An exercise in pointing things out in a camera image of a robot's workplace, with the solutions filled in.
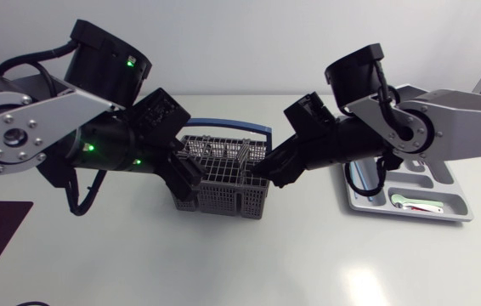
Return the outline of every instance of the table surface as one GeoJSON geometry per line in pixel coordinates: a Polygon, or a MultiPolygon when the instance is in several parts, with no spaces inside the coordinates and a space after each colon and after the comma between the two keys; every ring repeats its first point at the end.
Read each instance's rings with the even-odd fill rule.
{"type": "MultiPolygon", "coordinates": [[[[176,97],[193,117],[272,127],[275,146],[298,98],[176,97]]],[[[75,217],[36,169],[3,176],[0,201],[35,205],[0,257],[0,305],[480,305],[481,159],[449,165],[470,223],[355,212],[339,166],[271,187],[261,220],[177,211],[163,181],[139,173],[109,173],[75,217]]],[[[79,173],[90,184],[94,172],[79,173]]]]}

